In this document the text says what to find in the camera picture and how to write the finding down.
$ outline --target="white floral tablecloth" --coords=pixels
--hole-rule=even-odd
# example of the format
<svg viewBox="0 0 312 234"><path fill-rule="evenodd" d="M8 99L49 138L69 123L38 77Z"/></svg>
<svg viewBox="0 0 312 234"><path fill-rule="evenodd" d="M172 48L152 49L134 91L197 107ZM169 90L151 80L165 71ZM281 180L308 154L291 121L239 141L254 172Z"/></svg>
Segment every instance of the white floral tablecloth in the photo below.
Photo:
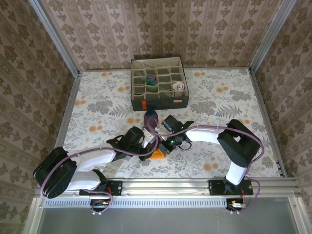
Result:
<svg viewBox="0 0 312 234"><path fill-rule="evenodd" d="M265 145L264 156L252 166L249 175L279 177L248 70L185 69L185 75L190 92L188 107L156 111L159 122L168 115L181 122L215 125L239 119ZM142 127L145 112L132 111L130 90L130 71L83 73L64 148L97 146L132 126ZM224 177L229 165L230 160L219 145L194 142L188 151L177 148L163 159L142 162L128 156L94 168L110 178L210 178Z"/></svg>

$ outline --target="wallpaper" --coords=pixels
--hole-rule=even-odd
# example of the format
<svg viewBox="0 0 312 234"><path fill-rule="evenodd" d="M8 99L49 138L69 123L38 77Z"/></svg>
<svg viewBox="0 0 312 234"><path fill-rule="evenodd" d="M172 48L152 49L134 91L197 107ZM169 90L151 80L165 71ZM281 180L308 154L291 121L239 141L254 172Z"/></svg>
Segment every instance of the wallpaper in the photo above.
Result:
<svg viewBox="0 0 312 234"><path fill-rule="evenodd" d="M73 77L27 1L0 1L0 233L21 233Z"/></svg>
<svg viewBox="0 0 312 234"><path fill-rule="evenodd" d="M79 70L137 55L185 67L249 66L281 0L41 0Z"/></svg>
<svg viewBox="0 0 312 234"><path fill-rule="evenodd" d="M279 177L248 70L185 69L185 78L190 93L187 108L157 110L159 123L168 115L182 123L193 120L221 126L236 118L265 145L264 156L252 166L249 175ZM145 111L132 110L130 93L130 70L83 73L64 148L94 147L125 134L133 126L142 128ZM189 150L176 148L165 158L142 162L128 156L95 168L109 178L212 178L224 177L230 163L220 145L192 142Z"/></svg>
<svg viewBox="0 0 312 234"><path fill-rule="evenodd" d="M312 220L312 1L298 0L256 72L284 162Z"/></svg>

